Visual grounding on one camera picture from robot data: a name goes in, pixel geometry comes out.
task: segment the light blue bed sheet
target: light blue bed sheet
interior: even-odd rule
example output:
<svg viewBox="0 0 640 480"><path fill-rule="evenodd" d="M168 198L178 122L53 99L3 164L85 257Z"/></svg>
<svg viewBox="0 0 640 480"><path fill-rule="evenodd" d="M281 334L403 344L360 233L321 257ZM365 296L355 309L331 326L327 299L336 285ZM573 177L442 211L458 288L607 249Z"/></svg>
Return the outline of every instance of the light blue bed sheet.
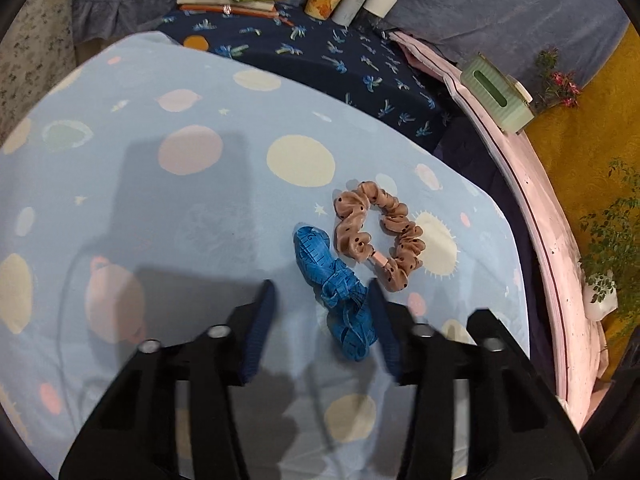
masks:
<svg viewBox="0 0 640 480"><path fill-rule="evenodd" d="M528 352L504 216L388 126L159 33L72 73L0 151L0 401L34 455L56 476L137 342L189 340L269 278L278 313L262 368L232 395L253 478L394 478L414 391L392 383L377 344L361 363L341 357L292 241L301 224L332 233L333 198L362 180L425 231L424 268L392 300L458 339L490 307ZM379 218L370 211L365 230L387 252Z"/></svg>

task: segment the scrunchie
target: scrunchie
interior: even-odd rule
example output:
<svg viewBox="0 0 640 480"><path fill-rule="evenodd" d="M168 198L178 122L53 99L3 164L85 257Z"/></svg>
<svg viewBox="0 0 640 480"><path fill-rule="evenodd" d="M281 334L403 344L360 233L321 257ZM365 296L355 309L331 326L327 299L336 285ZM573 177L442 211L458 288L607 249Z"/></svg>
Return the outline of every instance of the scrunchie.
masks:
<svg viewBox="0 0 640 480"><path fill-rule="evenodd" d="M386 258L370 244L371 235L360 232L371 205L377 205L384 212L382 225L396 233L395 256ZM389 195L375 182L361 182L355 191L345 191L334 201L335 212L341 222L335 228L336 250L350 256L357 262L370 258L386 273L382 280L391 292L407 286L411 272L422 266L418 258L425 249L419 236L422 229L406 216L409 209L395 196Z"/></svg>

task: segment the green leaves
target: green leaves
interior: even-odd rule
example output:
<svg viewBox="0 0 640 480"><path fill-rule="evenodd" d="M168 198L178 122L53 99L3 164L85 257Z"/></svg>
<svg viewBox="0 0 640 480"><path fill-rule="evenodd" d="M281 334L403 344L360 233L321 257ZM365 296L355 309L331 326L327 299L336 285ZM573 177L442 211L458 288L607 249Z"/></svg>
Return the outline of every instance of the green leaves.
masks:
<svg viewBox="0 0 640 480"><path fill-rule="evenodd" d="M559 103L569 108L578 105L577 97L581 94L581 90L574 81L575 73L558 72L557 64L558 49L555 47L540 51L536 58L542 86L534 106L540 111Z"/></svg>
<svg viewBox="0 0 640 480"><path fill-rule="evenodd" d="M580 264L593 287L591 303L602 301L616 289L618 317L626 322L623 331L628 332L640 316L640 172L615 158L609 163L612 176L628 194L601 213L580 218L580 230L591 237Z"/></svg>

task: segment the bed sheet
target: bed sheet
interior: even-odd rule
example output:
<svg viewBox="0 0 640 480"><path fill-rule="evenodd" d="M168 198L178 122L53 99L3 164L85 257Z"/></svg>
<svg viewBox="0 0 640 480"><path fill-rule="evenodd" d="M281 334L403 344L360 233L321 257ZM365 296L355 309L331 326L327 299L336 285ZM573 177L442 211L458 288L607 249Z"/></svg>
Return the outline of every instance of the bed sheet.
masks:
<svg viewBox="0 0 640 480"><path fill-rule="evenodd" d="M159 30L177 43L242 60L345 100L433 153L487 192L506 216L516 241L529 314L531 362L555 393L540 266L524 216L484 142L447 87L411 67L394 41L315 20L300 8L286 4L277 7L288 23L175 10L162 19Z"/></svg>
<svg viewBox="0 0 640 480"><path fill-rule="evenodd" d="M138 342L190 339L269 278L280 300L262 367L232 392L250 472L394 478L414 391L392 384L377 345L340 356L292 240L300 224L331 233L332 199L361 180L424 229L424 270L393 301L458 339L490 307L529 352L513 236L484 192L343 102L160 33L61 82L2 147L0 179L0 402L54 476ZM365 228L384 250L378 222Z"/></svg>

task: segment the navy blue blanket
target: navy blue blanket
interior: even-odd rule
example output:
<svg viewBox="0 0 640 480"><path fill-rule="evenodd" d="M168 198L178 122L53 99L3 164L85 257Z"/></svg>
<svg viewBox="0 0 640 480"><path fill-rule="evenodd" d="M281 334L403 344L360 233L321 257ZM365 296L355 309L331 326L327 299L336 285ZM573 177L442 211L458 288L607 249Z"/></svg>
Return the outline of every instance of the navy blue blanket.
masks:
<svg viewBox="0 0 640 480"><path fill-rule="evenodd" d="M268 70L378 118L432 152L457 107L442 107L441 85L414 72L393 42L281 6L280 20L176 10L158 30L181 44Z"/></svg>

